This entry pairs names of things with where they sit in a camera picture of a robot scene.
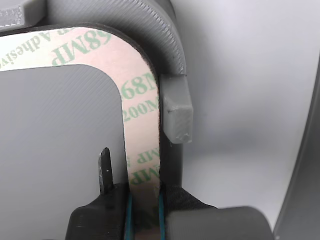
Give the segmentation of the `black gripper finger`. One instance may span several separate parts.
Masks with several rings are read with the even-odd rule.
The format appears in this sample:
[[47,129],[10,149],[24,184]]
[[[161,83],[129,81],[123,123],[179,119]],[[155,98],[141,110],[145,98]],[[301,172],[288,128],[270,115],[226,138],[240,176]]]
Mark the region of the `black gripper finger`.
[[272,240],[265,216],[249,206],[217,208],[180,186],[163,184],[158,198],[162,240]]
[[128,183],[113,181],[109,148],[98,158],[100,195],[70,215],[66,240],[134,240],[133,199]]

